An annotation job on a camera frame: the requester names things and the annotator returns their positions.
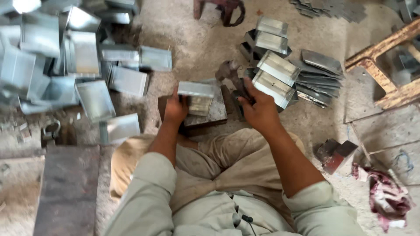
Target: trousers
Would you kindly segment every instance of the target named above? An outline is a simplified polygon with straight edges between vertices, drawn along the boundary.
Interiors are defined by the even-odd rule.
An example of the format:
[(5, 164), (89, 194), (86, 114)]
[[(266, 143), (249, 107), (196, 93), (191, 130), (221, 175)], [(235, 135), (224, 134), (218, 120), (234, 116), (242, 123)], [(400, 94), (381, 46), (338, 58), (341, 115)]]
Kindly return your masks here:
[[(289, 133), (305, 154), (302, 141)], [(118, 200), (130, 184), (137, 161), (147, 152), (155, 136), (132, 137), (111, 158), (110, 196)], [(293, 220), (281, 196), (283, 188), (270, 146), (256, 130), (245, 128), (199, 142), (198, 150), (176, 147), (177, 180), (169, 205), (173, 213), (211, 191), (245, 190), (270, 204), (292, 226)]]

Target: shirt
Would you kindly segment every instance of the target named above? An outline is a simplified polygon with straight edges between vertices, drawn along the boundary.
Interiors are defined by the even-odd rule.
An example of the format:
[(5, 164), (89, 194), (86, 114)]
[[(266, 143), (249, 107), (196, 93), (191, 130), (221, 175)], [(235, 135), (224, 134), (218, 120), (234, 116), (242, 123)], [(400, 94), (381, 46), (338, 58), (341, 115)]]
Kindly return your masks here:
[[(327, 181), (290, 198), (283, 194), (296, 233), (274, 208), (245, 191), (213, 191), (172, 215), (175, 182), (176, 171), (165, 156), (145, 154), (103, 236), (366, 235), (356, 222), (356, 210)], [(242, 215), (253, 218), (252, 228)]]

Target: man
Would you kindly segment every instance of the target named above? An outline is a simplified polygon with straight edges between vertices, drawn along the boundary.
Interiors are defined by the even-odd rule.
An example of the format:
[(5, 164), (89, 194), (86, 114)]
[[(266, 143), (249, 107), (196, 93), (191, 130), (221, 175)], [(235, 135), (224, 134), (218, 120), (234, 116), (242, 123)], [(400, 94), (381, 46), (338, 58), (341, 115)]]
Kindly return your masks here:
[(239, 101), (254, 129), (177, 146), (188, 107), (175, 88), (154, 140), (116, 150), (110, 193), (122, 197), (104, 236), (365, 235), (356, 210), (287, 134), (274, 99), (245, 83), (256, 103)]

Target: dusty floor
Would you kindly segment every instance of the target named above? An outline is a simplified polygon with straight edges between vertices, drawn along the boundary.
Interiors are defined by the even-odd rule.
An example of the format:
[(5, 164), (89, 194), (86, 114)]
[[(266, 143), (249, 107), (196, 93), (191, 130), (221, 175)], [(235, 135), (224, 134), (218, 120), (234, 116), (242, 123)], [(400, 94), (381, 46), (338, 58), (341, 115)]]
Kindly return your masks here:
[[(393, 25), (402, 25), (398, 15), (379, 4), (379, 0), (364, 2), (368, 17), (360, 24), (349, 24), (344, 19), (327, 17), (310, 19), (300, 15), (288, 0), (244, 2), (247, 9), (245, 21), (237, 27), (225, 28), (219, 19), (220, 12), (215, 10), (213, 4), (206, 4), (202, 18), (196, 21), (192, 17), (192, 0), (144, 0), (142, 12), (135, 18), (135, 22), (142, 25), (140, 44), (171, 48), (174, 69), (172, 73), (154, 72), (146, 97), (137, 98), (113, 92), (111, 97), (117, 115), (137, 112), (141, 118), (142, 130), (148, 134), (155, 134), (160, 125), (157, 98), (169, 94), (177, 81), (212, 78), (219, 64), (230, 59), (237, 59), (243, 68), (246, 68), (248, 65), (238, 46), (243, 41), (245, 32), (255, 26), (257, 12), (289, 23), (289, 46), (293, 50), (290, 58), (298, 58), (300, 50), (305, 48), (344, 61), (360, 49), (390, 34)], [(312, 158), (312, 147), (327, 138), (335, 138), (339, 142), (349, 139), (359, 143), (348, 122), (382, 112), (373, 104), (374, 91), (375, 82), (372, 78), (364, 76), (361, 70), (353, 71), (345, 81), (340, 98), (334, 100), (330, 108), (321, 109), (306, 101), (300, 101), (282, 112), (280, 118), (287, 130), (296, 133), (302, 139), (307, 150), (306, 155)], [(77, 112), (82, 113), (79, 121), (76, 120)], [(4, 115), (3, 119), (17, 121), (18, 124), (28, 122), (32, 140), (29, 143), (18, 144), (15, 138), (16, 131), (3, 130), (0, 133), (0, 159), (22, 156), (22, 150), (30, 153), (33, 148), (39, 147), (39, 127), (52, 117), (67, 121), (70, 117), (74, 119), (78, 144), (99, 143), (98, 125), (89, 124), (81, 108), (26, 117), (12, 110)], [(420, 109), (417, 105), (356, 121), (354, 124), (368, 151), (420, 139)], [(246, 126), (243, 123), (230, 122), (214, 128), (210, 136)], [(100, 234), (117, 207), (108, 196), (110, 157), (114, 149), (114, 146), (108, 146), (101, 150), (96, 235)], [(409, 187), (409, 190), (418, 206), (408, 213), (406, 228), (392, 228), (388, 235), (420, 235), (419, 144), (392, 149), (378, 154), (376, 158), (393, 167), (393, 158), (401, 150), (408, 153), (415, 168), (406, 173), (404, 166), (397, 166), (400, 170), (397, 174), (405, 184), (414, 185)], [(361, 153), (359, 149), (356, 156), (360, 156)], [(320, 167), (316, 160), (312, 162)], [(0, 235), (29, 236), (32, 235), (34, 226), (43, 160), (16, 159), (7, 163), (11, 167), (10, 172), (0, 176), (3, 183), (0, 200), (7, 204), (0, 212)], [(351, 161), (338, 173), (332, 176), (325, 174), (325, 177), (344, 199), (357, 208), (357, 220), (368, 235), (385, 235), (376, 216), (369, 209), (369, 185), (356, 181), (349, 175), (350, 164)]]

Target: forearm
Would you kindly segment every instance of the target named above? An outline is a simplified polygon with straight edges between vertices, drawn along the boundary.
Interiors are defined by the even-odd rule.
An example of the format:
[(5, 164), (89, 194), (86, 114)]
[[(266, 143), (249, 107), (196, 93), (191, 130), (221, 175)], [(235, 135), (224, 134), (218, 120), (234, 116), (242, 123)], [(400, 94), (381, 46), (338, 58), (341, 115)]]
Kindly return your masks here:
[(166, 156), (174, 167), (176, 162), (176, 135), (178, 129), (178, 124), (164, 120), (155, 140), (148, 150), (149, 152), (158, 152)]
[(270, 145), (274, 162), (280, 175), (281, 184), (287, 197), (300, 190), (325, 180), (322, 174), (299, 150), (281, 124), (272, 132), (264, 134)]

